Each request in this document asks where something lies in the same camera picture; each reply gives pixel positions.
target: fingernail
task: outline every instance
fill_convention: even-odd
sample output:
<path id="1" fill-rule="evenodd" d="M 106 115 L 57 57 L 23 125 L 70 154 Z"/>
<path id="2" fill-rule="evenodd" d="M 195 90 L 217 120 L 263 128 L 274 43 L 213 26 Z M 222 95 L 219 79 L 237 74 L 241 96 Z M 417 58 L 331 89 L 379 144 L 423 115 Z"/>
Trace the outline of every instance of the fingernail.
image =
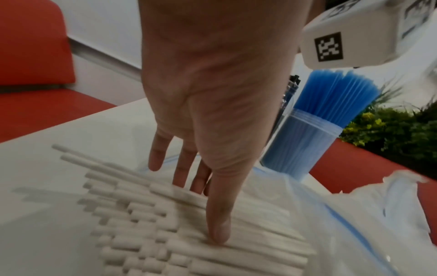
<path id="1" fill-rule="evenodd" d="M 222 244 L 231 236 L 231 219 L 228 218 L 224 223 L 219 225 L 214 231 L 214 241 Z"/>

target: human hand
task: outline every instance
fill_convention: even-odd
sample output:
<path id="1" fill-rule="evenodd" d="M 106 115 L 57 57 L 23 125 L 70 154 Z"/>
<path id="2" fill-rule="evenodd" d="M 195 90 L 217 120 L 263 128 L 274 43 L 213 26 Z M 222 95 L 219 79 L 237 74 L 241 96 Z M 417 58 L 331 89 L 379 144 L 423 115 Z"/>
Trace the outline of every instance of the human hand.
<path id="1" fill-rule="evenodd" d="M 183 146 L 173 184 L 209 176 L 210 236 L 224 243 L 241 185 L 278 112 L 309 1 L 140 0 L 142 82 L 158 124 L 149 168 L 159 170 L 174 136 Z"/>

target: stack of white sticks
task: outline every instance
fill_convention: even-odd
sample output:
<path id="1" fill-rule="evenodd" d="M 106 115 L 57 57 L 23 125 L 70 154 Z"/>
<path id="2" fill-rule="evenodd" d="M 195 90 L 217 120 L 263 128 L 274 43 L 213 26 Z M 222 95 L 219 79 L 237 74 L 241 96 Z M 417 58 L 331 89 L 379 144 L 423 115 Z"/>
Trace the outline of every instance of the stack of white sticks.
<path id="1" fill-rule="evenodd" d="M 232 234 L 224 246 L 209 242 L 207 198 L 158 184 L 123 166 L 60 145 L 61 159 L 89 168 L 84 187 L 97 203 L 103 276 L 300 276 L 313 250 L 289 225 L 289 212 L 239 196 Z"/>

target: table top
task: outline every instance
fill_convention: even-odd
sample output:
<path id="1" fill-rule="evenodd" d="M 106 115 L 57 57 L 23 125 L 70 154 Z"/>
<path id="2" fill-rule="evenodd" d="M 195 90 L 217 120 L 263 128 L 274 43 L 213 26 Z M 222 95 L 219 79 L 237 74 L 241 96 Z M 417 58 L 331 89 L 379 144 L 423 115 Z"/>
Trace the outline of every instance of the table top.
<path id="1" fill-rule="evenodd" d="M 0 144 L 0 275 L 99 275 L 99 250 L 90 237 L 98 218 L 77 204 L 88 169 L 61 161 L 51 145 L 137 168 L 155 130 L 143 99 Z M 174 139 L 168 156 L 181 146 Z M 329 194 L 311 176 L 304 184 Z"/>

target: foliage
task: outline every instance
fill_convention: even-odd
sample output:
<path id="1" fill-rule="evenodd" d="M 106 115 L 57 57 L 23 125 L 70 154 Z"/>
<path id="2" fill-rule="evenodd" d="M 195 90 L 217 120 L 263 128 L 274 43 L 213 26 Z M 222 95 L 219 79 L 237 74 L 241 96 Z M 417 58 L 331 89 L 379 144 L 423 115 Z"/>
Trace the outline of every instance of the foliage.
<path id="1" fill-rule="evenodd" d="M 400 92 L 400 88 L 386 89 L 340 138 L 437 179 L 437 100 L 413 111 L 382 106 Z"/>

